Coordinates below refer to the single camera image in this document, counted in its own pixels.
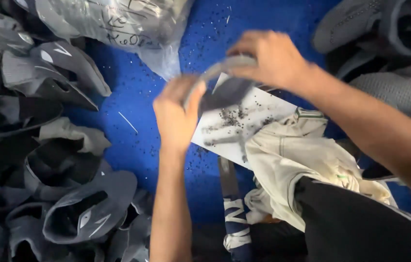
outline blue mat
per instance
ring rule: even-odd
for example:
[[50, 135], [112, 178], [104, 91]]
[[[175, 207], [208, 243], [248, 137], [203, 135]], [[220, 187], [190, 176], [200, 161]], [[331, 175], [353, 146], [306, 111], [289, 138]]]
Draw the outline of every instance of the blue mat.
[[[323, 56], [310, 45], [311, 35], [325, 13], [339, 0], [197, 0], [192, 7], [180, 47], [183, 73], [203, 72], [221, 60], [226, 50], [248, 29], [271, 29], [291, 36], [302, 55], [323, 66]], [[75, 124], [103, 130], [113, 146], [105, 158], [115, 170], [136, 174], [139, 186], [154, 192], [158, 176], [160, 137], [152, 101], [165, 84], [131, 53], [99, 42], [88, 45], [113, 94], [96, 98], [100, 111], [68, 108]], [[287, 92], [277, 95], [290, 103], [312, 109], [306, 101]], [[121, 112], [139, 131], [120, 116]], [[342, 138], [344, 133], [331, 124], [326, 135]], [[241, 193], [254, 188], [252, 173], [237, 166]], [[217, 156], [191, 145], [185, 165], [186, 189], [191, 216], [195, 222], [223, 221], [224, 208], [217, 167]]]

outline plastic bag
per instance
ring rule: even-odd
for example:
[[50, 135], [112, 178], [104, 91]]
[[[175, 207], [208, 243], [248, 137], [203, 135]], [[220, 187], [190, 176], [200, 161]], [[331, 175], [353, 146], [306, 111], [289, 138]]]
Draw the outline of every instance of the plastic bag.
[[59, 37], [86, 36], [138, 53], [168, 80], [181, 73], [178, 49], [194, 0], [39, 0], [39, 17]]

